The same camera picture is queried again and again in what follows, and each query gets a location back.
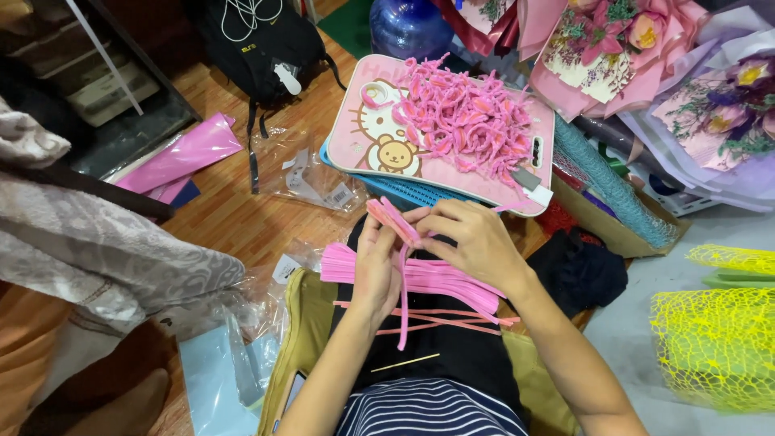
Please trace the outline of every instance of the green ribbon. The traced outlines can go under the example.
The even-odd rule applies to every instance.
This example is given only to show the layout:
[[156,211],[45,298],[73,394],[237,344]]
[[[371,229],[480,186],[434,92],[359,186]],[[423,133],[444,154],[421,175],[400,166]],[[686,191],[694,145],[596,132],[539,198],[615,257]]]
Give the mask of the green ribbon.
[[625,166],[625,163],[617,159],[616,157],[609,157],[605,150],[608,148],[604,142],[598,142],[598,153],[603,157],[605,163],[611,167],[612,170],[621,178],[624,178],[629,174],[629,168]]

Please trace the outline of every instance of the phone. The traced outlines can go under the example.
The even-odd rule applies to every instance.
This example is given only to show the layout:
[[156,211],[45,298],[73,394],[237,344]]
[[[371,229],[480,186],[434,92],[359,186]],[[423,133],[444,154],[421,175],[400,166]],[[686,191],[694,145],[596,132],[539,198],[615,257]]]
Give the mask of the phone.
[[301,390],[301,386],[304,385],[305,381],[307,381],[307,375],[298,369],[288,377],[288,382],[285,384],[285,391],[283,391],[283,400],[281,402],[281,404],[284,405],[277,409],[277,417],[274,420],[274,426],[272,426],[272,433],[277,431],[277,427],[280,426],[280,419],[291,406],[291,403],[298,395],[298,392]]

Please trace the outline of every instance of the yellow mesh netting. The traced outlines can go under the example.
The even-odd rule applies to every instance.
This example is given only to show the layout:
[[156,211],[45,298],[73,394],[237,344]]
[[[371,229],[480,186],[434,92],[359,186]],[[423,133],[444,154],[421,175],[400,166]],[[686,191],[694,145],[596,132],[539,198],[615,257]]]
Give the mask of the yellow mesh netting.
[[660,292],[651,301],[673,392],[718,410],[775,410],[775,289]]
[[703,265],[775,274],[775,251],[707,244],[692,248],[686,257]]

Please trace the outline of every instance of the blue mesh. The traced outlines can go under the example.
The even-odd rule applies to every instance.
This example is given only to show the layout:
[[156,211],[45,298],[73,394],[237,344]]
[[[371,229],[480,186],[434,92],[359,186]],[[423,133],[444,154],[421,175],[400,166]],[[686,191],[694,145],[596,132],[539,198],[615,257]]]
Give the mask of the blue mesh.
[[677,237],[677,228],[661,220],[638,200],[632,186],[619,177],[573,124],[555,114],[554,159],[565,171],[587,183],[602,197],[622,224],[652,247],[661,248]]
[[[331,165],[327,149],[329,140],[326,139],[320,147],[320,160],[324,164]],[[383,177],[380,175],[365,175],[347,173],[354,178],[362,180],[372,193],[378,196],[386,196],[400,210],[410,210],[421,206],[433,206],[441,199],[471,200],[449,189],[436,188],[421,182],[410,182],[402,178]]]

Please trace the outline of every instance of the striped shirt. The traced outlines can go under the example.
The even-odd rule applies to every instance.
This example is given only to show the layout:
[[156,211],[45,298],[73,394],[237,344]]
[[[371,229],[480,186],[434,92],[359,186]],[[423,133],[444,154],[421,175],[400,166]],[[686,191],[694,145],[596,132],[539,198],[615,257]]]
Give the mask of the striped shirt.
[[339,436],[527,436],[501,401],[447,379],[400,379],[347,401]]

